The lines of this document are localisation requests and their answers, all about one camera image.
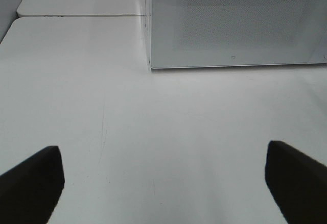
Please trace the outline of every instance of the white box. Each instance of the white box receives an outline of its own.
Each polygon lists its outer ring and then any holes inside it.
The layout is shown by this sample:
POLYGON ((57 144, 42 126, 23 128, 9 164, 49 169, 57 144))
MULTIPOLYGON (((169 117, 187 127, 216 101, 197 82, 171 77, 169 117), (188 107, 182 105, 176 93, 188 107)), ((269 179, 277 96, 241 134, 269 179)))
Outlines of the white box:
POLYGON ((146 0, 152 68, 326 63, 327 0, 146 0))

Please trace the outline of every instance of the scratch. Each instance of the scratch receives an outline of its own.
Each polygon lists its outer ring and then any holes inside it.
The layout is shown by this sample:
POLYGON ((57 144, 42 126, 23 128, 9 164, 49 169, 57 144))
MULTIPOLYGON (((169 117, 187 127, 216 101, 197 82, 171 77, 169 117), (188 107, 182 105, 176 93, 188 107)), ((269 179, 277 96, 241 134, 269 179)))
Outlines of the scratch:
POLYGON ((106 146, 106 142, 107 142, 107 133, 108 133, 108 123, 107 123, 107 129, 106 129, 106 135, 105 135, 105 137, 104 137, 104 141, 101 142, 101 143, 102 143, 102 148, 101 148, 101 154, 100 154, 100 158, 99 158, 98 164, 99 164, 100 161, 101 161, 101 158, 102 158, 102 155, 103 155, 103 151, 104 151, 104 147, 106 146))
POLYGON ((152 185, 153 185, 153 195, 155 196, 155 184, 154 184, 154 179, 152 179, 152 185))
POLYGON ((108 132, 108 122, 107 122, 106 135, 105 135, 104 141, 103 141, 103 147, 106 145, 106 142, 107 142, 107 132, 108 132))

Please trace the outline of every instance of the perforated panel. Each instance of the perforated panel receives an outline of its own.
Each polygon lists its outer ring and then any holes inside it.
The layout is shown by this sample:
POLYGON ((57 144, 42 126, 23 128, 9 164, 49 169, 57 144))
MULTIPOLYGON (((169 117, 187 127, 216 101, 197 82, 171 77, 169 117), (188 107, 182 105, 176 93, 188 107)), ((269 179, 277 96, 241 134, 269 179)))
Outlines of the perforated panel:
POLYGON ((153 0, 154 67, 304 63, 327 0, 153 0))

